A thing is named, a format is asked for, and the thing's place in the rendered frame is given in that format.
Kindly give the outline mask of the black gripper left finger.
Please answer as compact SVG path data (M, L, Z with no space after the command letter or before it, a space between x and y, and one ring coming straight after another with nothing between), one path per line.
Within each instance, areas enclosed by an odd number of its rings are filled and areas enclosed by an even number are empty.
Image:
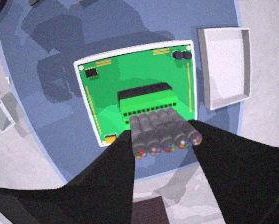
M0 212L11 224L131 224L134 186L130 129L62 188L2 186Z

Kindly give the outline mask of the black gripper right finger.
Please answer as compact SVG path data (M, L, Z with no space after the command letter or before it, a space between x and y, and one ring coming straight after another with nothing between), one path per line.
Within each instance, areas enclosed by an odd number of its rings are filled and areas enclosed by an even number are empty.
M188 119L202 133L191 145L225 224L263 224L279 204L279 147Z

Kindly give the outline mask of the blue work mat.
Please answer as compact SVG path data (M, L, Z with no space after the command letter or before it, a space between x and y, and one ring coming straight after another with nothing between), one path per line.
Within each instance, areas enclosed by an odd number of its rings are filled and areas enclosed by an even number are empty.
M0 12L0 57L31 135L67 184L108 147L100 147L74 63L114 49L192 40L196 120L240 136L244 101L204 107L198 30L241 26L237 0L7 0ZM199 165L190 145L135 157L135 183Z

